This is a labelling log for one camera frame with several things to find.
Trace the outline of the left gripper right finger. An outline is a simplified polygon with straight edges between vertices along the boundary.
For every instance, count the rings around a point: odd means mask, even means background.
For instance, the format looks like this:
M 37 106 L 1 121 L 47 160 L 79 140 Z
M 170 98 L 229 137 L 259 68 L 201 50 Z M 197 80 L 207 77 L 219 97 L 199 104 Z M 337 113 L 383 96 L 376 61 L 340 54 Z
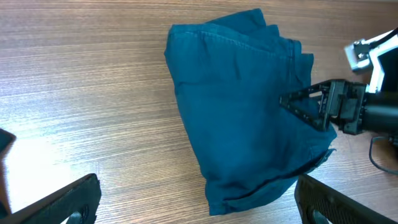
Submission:
M 298 177 L 294 197 L 304 224 L 395 224 L 307 174 Z

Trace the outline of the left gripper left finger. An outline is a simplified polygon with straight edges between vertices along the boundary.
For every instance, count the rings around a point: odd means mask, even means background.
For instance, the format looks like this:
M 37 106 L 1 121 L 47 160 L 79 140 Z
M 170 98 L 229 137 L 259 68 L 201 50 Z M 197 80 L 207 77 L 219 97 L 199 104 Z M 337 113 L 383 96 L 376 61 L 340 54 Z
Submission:
M 87 174 L 22 210 L 2 218 L 1 223 L 94 224 L 100 199 L 100 181 L 96 174 Z

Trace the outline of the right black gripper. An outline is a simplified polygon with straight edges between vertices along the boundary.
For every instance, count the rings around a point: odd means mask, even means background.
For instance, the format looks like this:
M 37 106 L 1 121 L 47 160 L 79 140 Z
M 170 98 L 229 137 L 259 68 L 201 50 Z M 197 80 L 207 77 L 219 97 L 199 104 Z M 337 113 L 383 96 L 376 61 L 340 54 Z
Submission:
M 366 89 L 363 83 L 330 80 L 280 95 L 279 105 L 317 131 L 326 131 L 330 121 L 345 134 L 357 135 L 362 132 Z

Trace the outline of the dark blue shorts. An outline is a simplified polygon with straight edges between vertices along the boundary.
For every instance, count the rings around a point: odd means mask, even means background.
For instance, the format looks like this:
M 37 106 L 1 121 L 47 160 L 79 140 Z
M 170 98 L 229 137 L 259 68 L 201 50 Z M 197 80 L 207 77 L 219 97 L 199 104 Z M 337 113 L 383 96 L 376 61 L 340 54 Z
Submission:
M 211 215 L 267 205 L 329 158 L 335 130 L 319 132 L 279 104 L 311 84 L 314 56 L 260 9 L 174 24 L 164 55 Z

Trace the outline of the black polo shirt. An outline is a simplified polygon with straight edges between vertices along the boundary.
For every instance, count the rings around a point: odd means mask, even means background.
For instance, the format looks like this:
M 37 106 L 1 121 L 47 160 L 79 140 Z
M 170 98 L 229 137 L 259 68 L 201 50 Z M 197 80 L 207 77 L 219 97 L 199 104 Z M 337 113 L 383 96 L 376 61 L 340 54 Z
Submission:
M 1 129 L 1 218 L 5 218 L 11 214 L 9 200 L 6 188 L 6 168 L 4 165 L 4 158 L 15 141 L 15 135 Z

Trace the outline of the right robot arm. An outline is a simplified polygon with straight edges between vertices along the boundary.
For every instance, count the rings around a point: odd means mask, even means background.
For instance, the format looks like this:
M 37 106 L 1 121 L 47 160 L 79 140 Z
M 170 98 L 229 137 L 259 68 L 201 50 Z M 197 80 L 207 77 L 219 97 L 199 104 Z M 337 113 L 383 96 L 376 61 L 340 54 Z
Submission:
M 397 93 L 370 93 L 363 83 L 327 80 L 280 96 L 279 104 L 317 131 L 330 123 L 346 134 L 387 134 L 397 146 Z

